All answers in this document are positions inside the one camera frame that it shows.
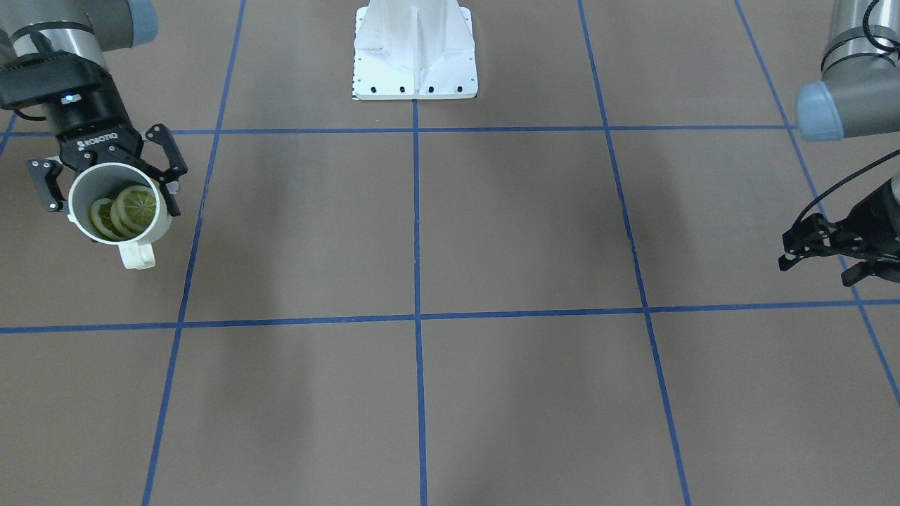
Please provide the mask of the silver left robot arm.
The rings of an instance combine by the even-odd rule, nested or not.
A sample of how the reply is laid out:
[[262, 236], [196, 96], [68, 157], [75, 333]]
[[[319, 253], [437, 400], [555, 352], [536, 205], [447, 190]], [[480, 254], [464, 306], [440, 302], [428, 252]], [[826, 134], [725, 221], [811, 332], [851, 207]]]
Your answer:
[[[838, 141], [899, 129], [899, 4], [836, 1], [820, 80], [803, 86], [796, 116], [806, 141]], [[781, 271], [810, 257], [856, 260], [842, 273], [848, 287], [866, 278], [897, 283], [899, 275], [899, 183], [892, 176], [839, 221], [804, 206], [782, 236]]]

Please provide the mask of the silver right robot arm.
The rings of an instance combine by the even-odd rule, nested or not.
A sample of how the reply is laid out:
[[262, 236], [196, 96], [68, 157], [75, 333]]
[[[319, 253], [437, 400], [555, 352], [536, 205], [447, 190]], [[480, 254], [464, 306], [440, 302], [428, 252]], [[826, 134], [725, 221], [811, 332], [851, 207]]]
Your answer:
[[178, 179], [186, 163], [163, 124], [140, 132], [104, 54], [154, 40], [158, 14], [150, 1], [4, 1], [2, 108], [25, 117], [38, 106], [59, 153], [32, 158], [27, 169], [49, 212], [67, 205], [58, 186], [64, 169], [82, 173], [106, 162], [138, 169], [160, 187], [168, 214], [179, 216]]

